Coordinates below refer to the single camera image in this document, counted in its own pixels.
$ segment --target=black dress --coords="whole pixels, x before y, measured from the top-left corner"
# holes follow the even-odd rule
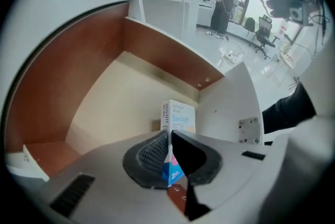
[[[229,13],[233,9],[233,0],[217,1],[210,21],[210,29],[223,36],[228,28]]]

